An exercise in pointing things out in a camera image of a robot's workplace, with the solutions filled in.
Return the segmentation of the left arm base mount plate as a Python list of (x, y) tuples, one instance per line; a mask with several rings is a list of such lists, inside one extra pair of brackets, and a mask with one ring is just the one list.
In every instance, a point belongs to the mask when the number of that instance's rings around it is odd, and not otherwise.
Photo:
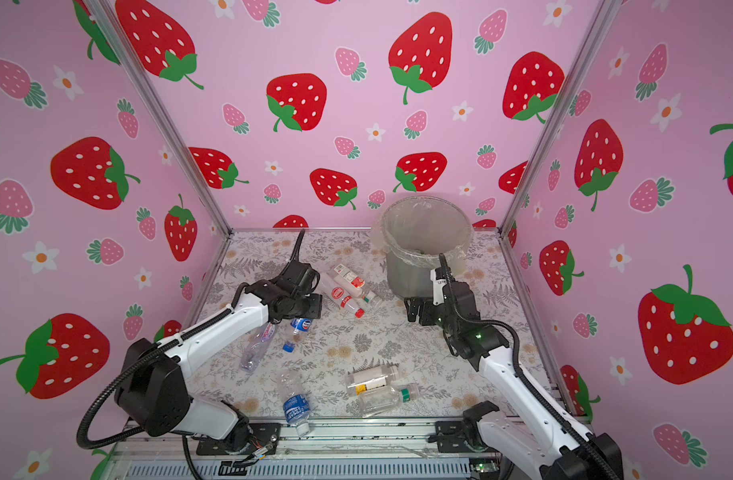
[(198, 441), (196, 456), (202, 458), (227, 455), (240, 459), (274, 455), (280, 440), (280, 430), (282, 424), (278, 422), (252, 421), (246, 425), (240, 424), (224, 440), (204, 437)]

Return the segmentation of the Pepsi water bottle blue label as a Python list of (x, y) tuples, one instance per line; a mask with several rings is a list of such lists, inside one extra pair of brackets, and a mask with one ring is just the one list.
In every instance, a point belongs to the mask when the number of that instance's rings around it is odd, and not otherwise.
[(312, 320), (308, 318), (296, 318), (290, 321), (290, 324), (284, 328), (284, 345), (282, 350), (284, 352), (292, 353), (296, 346), (302, 343), (302, 340), (306, 338), (306, 334), (312, 327)]

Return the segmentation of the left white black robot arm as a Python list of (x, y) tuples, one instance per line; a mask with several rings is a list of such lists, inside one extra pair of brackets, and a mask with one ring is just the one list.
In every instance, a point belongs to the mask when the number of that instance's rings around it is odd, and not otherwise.
[[(226, 452), (240, 452), (252, 441), (248, 418), (226, 402), (198, 398), (188, 378), (242, 336), (292, 319), (318, 319), (322, 296), (314, 289), (320, 274), (308, 263), (292, 260), (270, 280), (242, 283), (228, 306), (208, 319), (160, 341), (138, 340), (128, 348), (122, 372), (110, 381), (78, 426), (76, 443), (92, 450), (140, 433), (174, 433), (214, 440)], [(100, 440), (90, 426), (100, 407), (112, 399), (136, 427)]]

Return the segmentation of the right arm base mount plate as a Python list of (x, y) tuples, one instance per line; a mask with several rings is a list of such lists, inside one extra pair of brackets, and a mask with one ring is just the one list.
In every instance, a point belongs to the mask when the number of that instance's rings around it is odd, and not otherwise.
[(493, 449), (484, 445), (474, 427), (464, 420), (438, 421), (427, 442), (435, 444), (441, 453), (492, 453)]

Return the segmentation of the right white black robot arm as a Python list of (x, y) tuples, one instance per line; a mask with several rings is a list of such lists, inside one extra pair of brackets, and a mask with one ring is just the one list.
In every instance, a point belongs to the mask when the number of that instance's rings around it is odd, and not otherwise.
[(408, 320), (440, 327), (450, 353), (492, 383), (523, 424), (483, 402), (466, 413), (469, 442), (498, 451), (530, 479), (622, 478), (617, 444), (578, 422), (520, 364), (517, 332), (482, 320), (466, 283), (432, 271), (431, 285), (431, 296), (405, 300)]

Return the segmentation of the Pocari bottle blue label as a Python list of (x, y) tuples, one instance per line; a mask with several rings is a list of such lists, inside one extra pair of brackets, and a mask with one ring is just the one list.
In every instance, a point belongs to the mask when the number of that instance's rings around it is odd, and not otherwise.
[(288, 426), (296, 430), (298, 437), (310, 434), (310, 415), (312, 408), (308, 396), (302, 388), (300, 374), (292, 370), (282, 370), (278, 377), (278, 394), (282, 400), (282, 410)]

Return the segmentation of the white bottle with red cap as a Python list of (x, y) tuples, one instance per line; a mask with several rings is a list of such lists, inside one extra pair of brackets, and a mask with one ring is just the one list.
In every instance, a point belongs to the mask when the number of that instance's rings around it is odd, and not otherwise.
[(328, 274), (320, 276), (318, 290), (325, 298), (332, 300), (339, 308), (352, 314), (355, 318), (360, 319), (364, 316), (364, 310), (352, 297), (352, 294), (348, 293), (340, 284), (337, 284)]

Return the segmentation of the clear bottle purple red label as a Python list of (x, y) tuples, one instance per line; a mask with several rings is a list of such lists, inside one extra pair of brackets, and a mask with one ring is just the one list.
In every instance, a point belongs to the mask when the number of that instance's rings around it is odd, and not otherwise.
[(274, 335), (276, 335), (276, 326), (272, 323), (258, 327), (252, 332), (250, 342), (248, 342), (248, 346), (246, 346), (244, 354), (242, 354), (242, 359), (240, 359), (240, 368), (242, 370), (252, 373), (258, 369), (262, 358), (264, 358), (264, 355), (268, 352), (268, 348), (270, 348), (270, 343), (272, 343)]

